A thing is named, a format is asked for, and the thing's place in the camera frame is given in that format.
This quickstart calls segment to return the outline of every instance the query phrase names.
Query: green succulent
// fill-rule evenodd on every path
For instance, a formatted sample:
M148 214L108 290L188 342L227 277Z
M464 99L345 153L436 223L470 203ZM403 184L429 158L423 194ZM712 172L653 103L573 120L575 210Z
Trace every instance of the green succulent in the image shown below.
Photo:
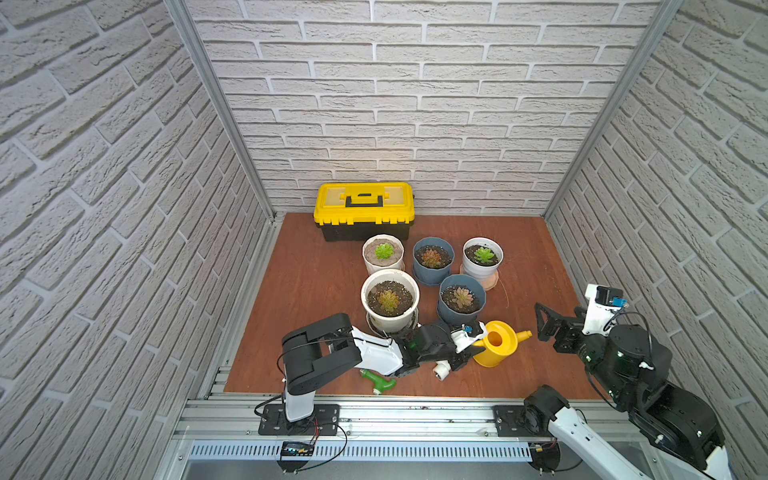
M475 260L480 263L490 263L495 255L490 248L478 248L475 250Z
M475 297L466 288L453 290L453 301L458 306L470 306Z
M393 247L390 243L382 243L373 252L376 254L376 258L379 260L386 260L390 258L393 253L395 253L395 247Z
M387 312L394 312L397 306L400 304L400 299L397 294L391 290L384 290L379 294L379 303L382 308Z

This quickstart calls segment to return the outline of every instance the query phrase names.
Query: toolbox lid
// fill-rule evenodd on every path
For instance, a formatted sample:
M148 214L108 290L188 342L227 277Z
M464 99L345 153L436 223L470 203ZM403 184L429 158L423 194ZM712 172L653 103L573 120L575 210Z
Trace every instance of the toolbox lid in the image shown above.
M318 225L411 223L413 190L405 182L324 184L317 192Z

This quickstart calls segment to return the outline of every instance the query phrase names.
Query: metal mounting plate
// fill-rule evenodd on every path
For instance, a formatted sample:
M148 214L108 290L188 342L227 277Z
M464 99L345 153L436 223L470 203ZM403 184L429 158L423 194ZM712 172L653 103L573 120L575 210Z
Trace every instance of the metal mounting plate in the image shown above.
M289 423L285 416L285 407L280 403L264 407L264 421L259 424L259 435L304 435L314 434L313 424ZM334 436L339 423L339 406L333 403L315 404L315 419L320 436Z

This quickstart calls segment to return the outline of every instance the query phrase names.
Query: brown wooden board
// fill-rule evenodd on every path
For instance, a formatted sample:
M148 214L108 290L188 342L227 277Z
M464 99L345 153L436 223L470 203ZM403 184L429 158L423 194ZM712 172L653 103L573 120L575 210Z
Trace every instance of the brown wooden board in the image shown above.
M406 396L461 396L524 398L540 385L555 387L567 399L599 398L589 386L576 356L558 354L552 341L536 339L534 304L542 302L571 315L578 304L545 222L538 217L417 216L404 242L406 271L410 274L413 245L423 237L441 237L456 252L452 272L461 265L461 248L472 237L488 237L504 249L498 268L500 282L488 291L480 320L501 320L515 331L531 330L518 351L501 365L486 369L474 360L440 382L434 364L398 379L387 393ZM353 325L371 333L360 289L367 278L362 242L326 242L311 214L287 214L253 305L243 340L224 387L225 392L275 393L283 389L275 367L283 336L338 312L349 314ZM437 286L421 286L419 322L437 319ZM353 369L319 393L370 395L372 383Z

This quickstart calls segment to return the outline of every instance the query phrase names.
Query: yellow toolbox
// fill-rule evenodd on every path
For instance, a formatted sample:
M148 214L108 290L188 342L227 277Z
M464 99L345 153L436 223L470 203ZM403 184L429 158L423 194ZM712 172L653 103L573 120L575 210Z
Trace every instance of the yellow toolbox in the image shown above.
M317 192L315 223L326 242L382 233L407 240L414 216L413 190L404 182L325 184Z

